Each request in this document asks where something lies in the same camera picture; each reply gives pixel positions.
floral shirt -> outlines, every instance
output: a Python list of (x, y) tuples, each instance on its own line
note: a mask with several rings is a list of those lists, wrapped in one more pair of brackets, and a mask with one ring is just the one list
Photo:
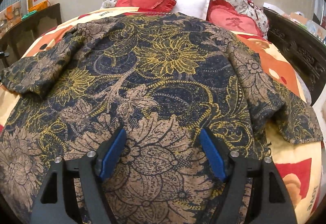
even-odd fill
[(78, 24), (1, 79), (23, 95), (0, 137), (0, 190), (24, 223), (49, 162), (97, 149), (118, 126), (128, 140), (103, 188), (118, 222), (128, 224), (209, 222), (224, 186), (198, 142), (203, 126), (256, 159), (269, 154), (269, 120), (290, 143), (322, 139), (313, 109), (268, 76), (257, 53), (231, 32), (180, 14)]

orange basket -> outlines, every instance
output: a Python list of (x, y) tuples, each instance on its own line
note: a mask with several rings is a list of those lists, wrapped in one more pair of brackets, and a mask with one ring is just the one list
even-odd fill
[(42, 9), (45, 9), (47, 7), (49, 7), (51, 4), (48, 0), (43, 1), (41, 3), (38, 3), (37, 5), (31, 7), (28, 9), (28, 12), (32, 12), (32, 11), (41, 11)]

blue gripper pad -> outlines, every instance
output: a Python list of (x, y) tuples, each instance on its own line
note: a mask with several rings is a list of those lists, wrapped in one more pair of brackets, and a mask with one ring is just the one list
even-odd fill
[(107, 178), (110, 178), (115, 169), (115, 165), (117, 164), (120, 154), (124, 149), (124, 145), (127, 141), (127, 133), (125, 129), (121, 129), (115, 141), (111, 145), (111, 148), (106, 153), (104, 159), (102, 160), (102, 170), (99, 174), (99, 177), (102, 181)]
[(225, 165), (223, 159), (205, 129), (200, 131), (199, 140), (215, 177), (224, 183), (227, 180), (228, 176), (225, 173)]

leaf pattern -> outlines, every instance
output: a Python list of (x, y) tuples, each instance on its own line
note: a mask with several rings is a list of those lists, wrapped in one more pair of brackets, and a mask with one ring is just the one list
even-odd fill
[[(181, 14), (78, 24), (1, 79), (23, 94), (0, 136), (0, 189), (23, 223), (49, 162), (97, 149), (118, 126), (127, 144), (102, 187), (121, 224), (209, 223), (224, 185), (198, 145), (203, 126), (252, 158), (268, 154), (266, 121), (294, 144), (322, 139), (313, 109), (269, 78), (258, 54)], [(79, 180), (75, 189), (89, 223)], [(239, 221), (249, 194), (250, 183)]]

metal pin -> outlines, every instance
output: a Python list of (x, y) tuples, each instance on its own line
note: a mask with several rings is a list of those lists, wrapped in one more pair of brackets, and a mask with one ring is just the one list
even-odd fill
[(271, 157), (268, 157), (268, 156), (264, 157), (264, 162), (271, 163), (272, 162)]
[(239, 152), (237, 152), (236, 150), (233, 150), (230, 152), (232, 157), (239, 157)]
[(87, 157), (89, 157), (89, 158), (94, 157), (95, 154), (96, 154), (96, 152), (91, 150), (91, 151), (87, 152)]
[(59, 163), (61, 161), (62, 161), (62, 157), (60, 157), (60, 156), (54, 159), (55, 163)]

